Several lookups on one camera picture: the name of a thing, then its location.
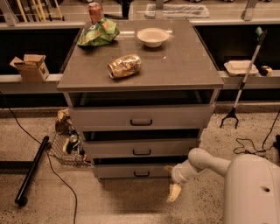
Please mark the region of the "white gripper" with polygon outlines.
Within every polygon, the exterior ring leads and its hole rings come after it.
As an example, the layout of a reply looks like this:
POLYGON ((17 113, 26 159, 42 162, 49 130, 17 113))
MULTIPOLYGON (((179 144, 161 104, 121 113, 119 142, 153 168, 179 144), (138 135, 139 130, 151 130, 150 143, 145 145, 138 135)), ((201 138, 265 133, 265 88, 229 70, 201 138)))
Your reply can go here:
POLYGON ((176 184, 170 184, 170 191, 166 202, 174 202, 181 193, 181 185, 184 185, 190 178, 198 174, 198 169, 189 162, 176 164, 171 169, 171 179, 176 184))

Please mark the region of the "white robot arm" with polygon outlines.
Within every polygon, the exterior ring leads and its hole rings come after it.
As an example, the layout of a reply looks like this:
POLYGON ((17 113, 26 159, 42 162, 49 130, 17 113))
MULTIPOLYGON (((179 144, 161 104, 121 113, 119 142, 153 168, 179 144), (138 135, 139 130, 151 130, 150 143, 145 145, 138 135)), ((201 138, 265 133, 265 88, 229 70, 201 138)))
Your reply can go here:
POLYGON ((201 148, 190 150, 185 162, 167 168, 172 179, 167 201, 208 170, 224 178, 223 224, 280 224, 280 167, 257 155, 226 160, 201 148))

